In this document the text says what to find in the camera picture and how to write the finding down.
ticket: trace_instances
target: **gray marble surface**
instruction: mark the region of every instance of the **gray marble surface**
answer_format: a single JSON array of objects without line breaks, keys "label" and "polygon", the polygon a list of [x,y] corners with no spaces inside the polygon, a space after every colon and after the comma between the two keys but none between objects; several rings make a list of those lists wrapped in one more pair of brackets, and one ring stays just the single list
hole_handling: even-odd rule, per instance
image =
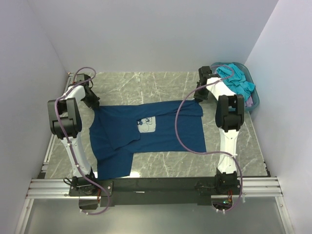
[{"label": "gray marble surface", "polygon": [[[198,72],[135,72],[99,73],[94,79],[93,91],[99,96],[101,105],[139,105],[168,100],[182,100],[196,87]],[[219,130],[215,125],[216,100],[209,99],[200,104],[204,116],[203,128],[208,151],[220,147]],[[83,130],[81,140],[86,156],[94,171],[97,160],[92,152],[89,127],[94,112],[83,102],[79,105]],[[237,140],[237,160],[244,176],[266,176],[263,156],[254,132],[249,113]],[[57,138],[50,150],[49,166],[45,178],[72,176],[72,167],[64,146]],[[194,155],[189,152],[138,153],[134,155],[131,177],[184,177],[214,176],[219,155]]]}]

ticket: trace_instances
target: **blue t-shirt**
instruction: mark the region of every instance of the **blue t-shirt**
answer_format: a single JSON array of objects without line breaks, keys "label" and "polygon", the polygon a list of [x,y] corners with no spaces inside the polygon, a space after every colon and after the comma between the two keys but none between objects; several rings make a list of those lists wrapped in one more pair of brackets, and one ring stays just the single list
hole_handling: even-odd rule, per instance
[{"label": "blue t-shirt", "polygon": [[[100,106],[90,127],[97,158],[98,179],[128,176],[134,153],[186,151],[175,134],[176,111],[181,101],[137,106]],[[186,101],[178,118],[178,132],[190,149],[205,152],[200,105]]]}]

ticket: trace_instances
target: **floor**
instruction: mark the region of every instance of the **floor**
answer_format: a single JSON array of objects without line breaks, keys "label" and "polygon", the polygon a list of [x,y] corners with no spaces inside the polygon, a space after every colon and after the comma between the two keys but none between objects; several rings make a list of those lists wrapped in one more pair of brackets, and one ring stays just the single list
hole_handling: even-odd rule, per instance
[{"label": "floor", "polygon": [[247,197],[223,215],[196,204],[125,205],[101,215],[79,213],[74,199],[35,199],[26,234],[285,234],[274,197]]},{"label": "floor", "polygon": [[[138,105],[167,100],[182,100],[196,87],[198,72],[126,72],[99,73],[92,90],[100,97],[101,105]],[[219,130],[215,125],[216,100],[210,94],[201,103],[203,128],[208,151],[220,147]],[[97,160],[92,152],[89,127],[94,112],[83,102],[79,105],[83,130],[82,144],[94,171]],[[244,176],[267,176],[263,156],[249,113],[237,140],[237,159]],[[199,156],[189,152],[139,153],[134,155],[131,177],[214,176],[218,155]],[[72,167],[64,146],[54,138],[49,151],[49,166],[45,178],[72,176]]]}]

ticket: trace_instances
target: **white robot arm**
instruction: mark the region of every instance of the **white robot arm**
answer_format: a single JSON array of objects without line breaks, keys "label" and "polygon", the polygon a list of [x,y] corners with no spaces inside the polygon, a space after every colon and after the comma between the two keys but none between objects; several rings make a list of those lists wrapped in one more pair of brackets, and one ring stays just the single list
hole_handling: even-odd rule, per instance
[{"label": "white robot arm", "polygon": [[[217,74],[213,74],[210,67],[201,67],[199,69],[200,81],[197,86],[212,84],[202,91],[195,93],[197,101],[207,99],[211,92],[218,100],[215,121],[220,130],[220,151],[230,153],[236,156],[236,143],[239,129],[244,122],[244,99],[242,95],[237,95],[231,91]],[[221,174],[236,173],[234,160],[227,155],[221,154],[217,166]]]},{"label": "white robot arm", "polygon": [[[77,82],[87,80],[89,78],[90,77],[85,74],[79,74],[77,75]],[[58,112],[59,114],[67,113],[67,116],[61,117],[62,124],[66,130],[69,140],[72,143],[72,148],[82,173],[89,176],[93,175],[93,172],[81,143],[82,121],[78,111],[78,103],[83,101],[89,108],[94,109],[99,107],[99,98],[93,93],[88,82],[78,86],[69,86],[68,90],[70,89],[72,89],[72,91],[58,102]],[[57,135],[57,137],[61,140],[67,151],[73,167],[73,177],[82,177],[77,169],[67,139],[64,137],[63,131],[60,128],[54,109],[54,103],[55,100],[48,101],[50,129],[52,133]]]},{"label": "white robot arm", "polygon": [[[207,84],[214,83],[221,80],[221,78],[210,78],[207,80]],[[217,84],[207,86],[207,89],[214,95],[214,97],[219,100],[219,96],[234,96],[236,93],[231,91],[222,81]],[[231,155],[236,155],[236,143],[239,131],[236,129],[229,130],[225,132],[224,129],[220,130],[220,151],[228,152]],[[221,173],[231,174],[236,171],[236,165],[232,158],[227,155],[221,154],[218,163],[218,170]]]}]

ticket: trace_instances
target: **laundry basket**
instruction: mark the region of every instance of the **laundry basket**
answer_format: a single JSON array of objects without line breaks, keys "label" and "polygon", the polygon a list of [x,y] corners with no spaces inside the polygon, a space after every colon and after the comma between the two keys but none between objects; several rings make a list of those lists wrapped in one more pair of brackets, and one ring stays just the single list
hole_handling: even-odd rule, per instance
[{"label": "laundry basket", "polygon": [[[246,81],[248,81],[250,83],[254,83],[252,76],[250,75],[247,67],[245,67],[243,64],[241,64],[239,62],[215,62],[214,64],[211,65],[211,67],[216,66],[216,65],[221,65],[221,64],[228,65],[231,63],[235,64],[243,73],[245,73]],[[254,91],[251,93],[251,96],[253,99],[253,105],[249,106],[249,107],[245,107],[245,111],[252,111],[259,105],[260,100],[259,100],[259,96],[258,96],[256,88],[254,88]]]}]

